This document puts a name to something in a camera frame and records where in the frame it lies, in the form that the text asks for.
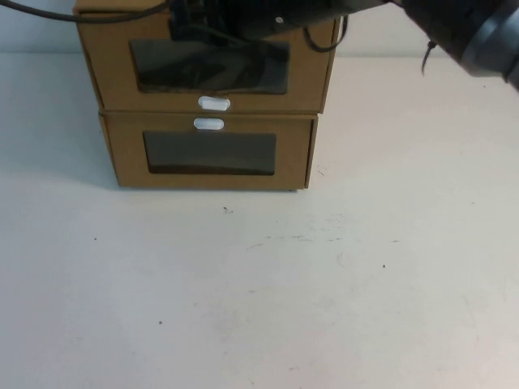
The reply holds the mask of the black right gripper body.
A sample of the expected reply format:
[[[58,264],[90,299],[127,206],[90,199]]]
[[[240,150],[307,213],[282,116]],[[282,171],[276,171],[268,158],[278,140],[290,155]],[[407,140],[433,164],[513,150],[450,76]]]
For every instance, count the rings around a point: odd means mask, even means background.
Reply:
[[[259,41],[301,29],[308,44],[310,26],[349,14],[347,1],[204,1],[202,36],[213,44]]]

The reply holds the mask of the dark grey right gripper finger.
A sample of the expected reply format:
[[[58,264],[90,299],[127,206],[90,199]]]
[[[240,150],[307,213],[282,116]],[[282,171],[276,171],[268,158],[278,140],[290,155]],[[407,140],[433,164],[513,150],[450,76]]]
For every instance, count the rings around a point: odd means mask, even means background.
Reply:
[[[169,7],[169,34],[172,41],[191,41],[191,12],[188,6]]]

